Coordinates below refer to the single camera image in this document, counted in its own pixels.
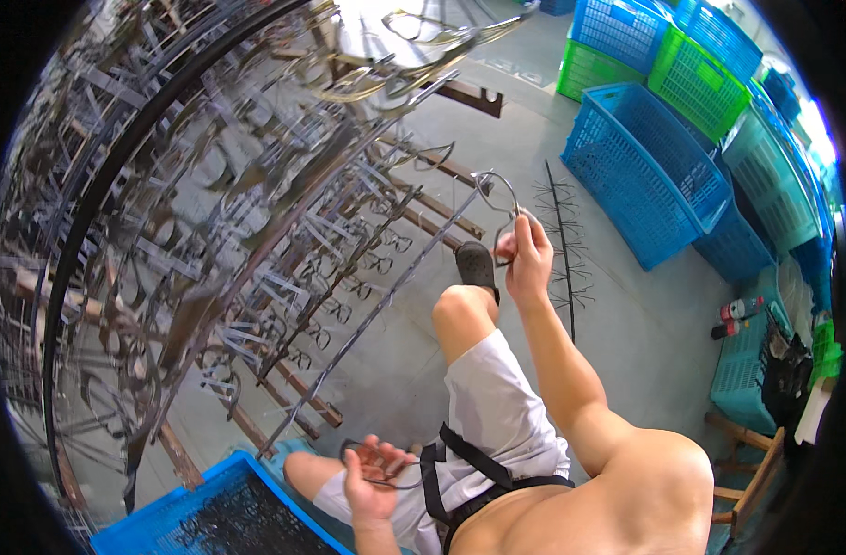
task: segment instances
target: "person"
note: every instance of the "person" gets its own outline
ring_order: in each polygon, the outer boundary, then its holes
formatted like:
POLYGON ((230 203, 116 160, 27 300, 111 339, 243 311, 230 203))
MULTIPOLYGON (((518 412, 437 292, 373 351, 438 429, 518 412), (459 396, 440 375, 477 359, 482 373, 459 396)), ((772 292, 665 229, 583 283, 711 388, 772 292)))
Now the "person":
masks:
POLYGON ((427 446, 417 465, 414 455, 370 435, 369 449, 345 451, 345 465, 289 455, 285 478, 352 525, 360 555, 395 555, 399 545, 422 555, 703 554, 713 494, 704 450, 677 433, 630 425, 608 408, 599 377, 547 297, 553 251, 540 222, 518 216, 496 254, 513 259, 506 289, 543 398, 495 326, 491 253, 465 243, 456 253, 463 285, 448 288, 432 312, 448 364, 449 415, 439 433, 446 447, 427 446), (569 444, 592 477, 580 487, 568 480, 569 444), (388 478, 389 465, 406 465, 391 486, 369 481, 388 478))

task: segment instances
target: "black hose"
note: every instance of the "black hose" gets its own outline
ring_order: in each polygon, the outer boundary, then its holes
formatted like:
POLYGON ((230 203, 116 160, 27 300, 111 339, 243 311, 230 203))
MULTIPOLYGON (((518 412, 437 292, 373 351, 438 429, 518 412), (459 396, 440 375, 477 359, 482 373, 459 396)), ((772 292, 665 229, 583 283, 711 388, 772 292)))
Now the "black hose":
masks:
POLYGON ((56 432, 53 418, 53 366, 56 337, 59 335, 62 325, 60 313, 69 287, 69 280, 75 271, 81 244, 84 242, 86 232, 99 210, 99 205, 109 192, 115 178, 118 177, 118 172, 129 160, 130 155, 140 145, 142 139, 164 114, 165 110, 173 104, 177 96, 190 83, 198 79, 214 62, 238 46, 244 39, 306 3, 308 3, 308 0, 275 2, 273 5, 251 15, 237 27, 229 29, 225 35, 192 58, 186 64, 186 67, 161 87, 158 94, 152 97, 140 110, 133 124, 124 131, 124 134, 112 147, 109 157, 103 162, 99 172, 96 172, 93 183, 87 186, 85 194, 80 200, 72 228, 62 247, 59 265, 56 267, 56 276, 53 280, 48 303, 47 327, 44 332, 44 361, 41 367, 44 427, 47 433, 47 447, 53 466, 53 475, 60 494, 65 495, 65 485, 62 482, 62 473, 56 458, 56 432))

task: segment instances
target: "green plastic crate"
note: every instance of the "green plastic crate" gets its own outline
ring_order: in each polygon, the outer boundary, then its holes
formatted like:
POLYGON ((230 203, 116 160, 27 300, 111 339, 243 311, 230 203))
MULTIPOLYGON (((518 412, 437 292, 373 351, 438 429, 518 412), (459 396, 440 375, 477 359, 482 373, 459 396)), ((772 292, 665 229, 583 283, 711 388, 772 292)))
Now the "green plastic crate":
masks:
POLYGON ((740 81, 679 28, 666 28, 649 88, 717 143, 752 95, 740 81))
POLYGON ((833 341, 835 335, 836 328, 833 326, 833 320, 815 327, 815 342, 812 345, 815 367, 808 380, 809 390, 815 385, 817 378, 839 375, 839 368, 842 366, 842 346, 833 341))
POLYGON ((607 54, 568 39, 555 91, 582 102, 584 89, 627 81, 645 83, 645 75, 607 54))

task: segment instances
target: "gray floor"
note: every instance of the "gray floor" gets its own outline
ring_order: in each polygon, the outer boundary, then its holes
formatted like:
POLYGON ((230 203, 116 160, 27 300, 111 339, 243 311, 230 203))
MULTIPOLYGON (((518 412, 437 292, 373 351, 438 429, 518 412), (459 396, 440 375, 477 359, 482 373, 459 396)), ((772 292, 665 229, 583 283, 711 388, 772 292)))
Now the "gray floor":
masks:
MULTIPOLYGON (((490 4, 500 15, 518 10, 509 0, 490 4)), ((457 140, 455 160, 474 170, 493 168, 513 183, 523 206, 546 220, 550 216, 534 208, 537 192, 533 188, 535 181, 546 179, 544 159, 549 159, 557 179, 576 183, 558 154, 579 104, 554 94, 569 25, 570 16, 536 13, 515 33, 475 50, 457 65, 462 81, 504 93, 506 105, 500 119, 433 97, 407 121, 420 142, 437 145, 457 140)), ((464 185, 453 184, 437 173, 408 169, 401 176, 425 184, 430 194, 449 206, 459 204, 470 193, 464 185)), ((577 346, 604 383, 608 404, 636 426, 681 432, 717 456, 724 447, 722 440, 703 424, 720 347, 709 338, 709 327, 717 307, 731 299, 730 287, 690 247, 653 271, 643 272, 590 195, 580 186, 576 195, 580 207, 577 222, 584 227, 588 248, 586 269, 592 273, 590 292, 595 297, 595 302, 586 301, 585 309, 576 307, 577 346)), ((505 216, 480 200, 466 216, 488 230, 486 243, 493 241, 493 231, 505 221, 505 216)), ((364 279, 388 286, 429 240, 405 221, 396 222, 395 231, 414 239, 411 250, 403 255, 390 253, 395 269, 389 275, 366 272, 364 279)), ((462 232, 457 235, 467 238, 462 232)), ((497 279, 502 285, 503 272, 497 279)), ((444 288, 458 281, 451 253, 437 247, 340 363, 321 395, 340 409, 345 423, 334 430, 318 418, 322 438, 314 445, 320 452, 334 455, 343 438, 362 438, 368 432, 400 446, 436 436, 446 416, 448 393, 442 382, 445 363, 429 314, 444 288)), ((331 346, 318 354, 313 370, 304 373, 307 382, 379 299, 375 291, 367 301, 356 302, 350 326, 334 328, 331 346)), ((567 320, 567 309, 562 314, 567 320)), ((537 390, 518 313, 508 297, 501 306, 498 326, 537 390)), ((250 383, 249 374, 244 378, 250 383)), ((283 417, 262 389, 245 387, 241 404, 265 433, 272 432, 283 417)), ((217 399, 196 387, 181 390, 173 405, 170 423, 202 471, 230 449, 247 445, 240 430, 225 422, 223 414, 217 399)), ((307 415, 310 420, 317 418, 307 415)), ((148 455, 138 477, 137 506, 151 503, 179 485, 159 446, 148 455)), ((579 465, 571 477, 578 483, 587 480, 579 465)))

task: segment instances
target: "knee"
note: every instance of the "knee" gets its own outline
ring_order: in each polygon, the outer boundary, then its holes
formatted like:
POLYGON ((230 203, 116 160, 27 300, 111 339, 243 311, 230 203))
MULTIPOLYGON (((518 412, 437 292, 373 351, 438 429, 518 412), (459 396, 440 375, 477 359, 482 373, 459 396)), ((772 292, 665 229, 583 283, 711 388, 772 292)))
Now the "knee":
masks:
POLYGON ((308 465, 309 453, 297 452, 291 453, 284 459, 284 480, 294 489, 296 483, 301 480, 303 469, 308 465))
POLYGON ((432 309, 432 320, 440 322, 457 321, 475 311, 481 311, 482 301, 476 298, 467 285, 451 285, 444 290, 432 309))

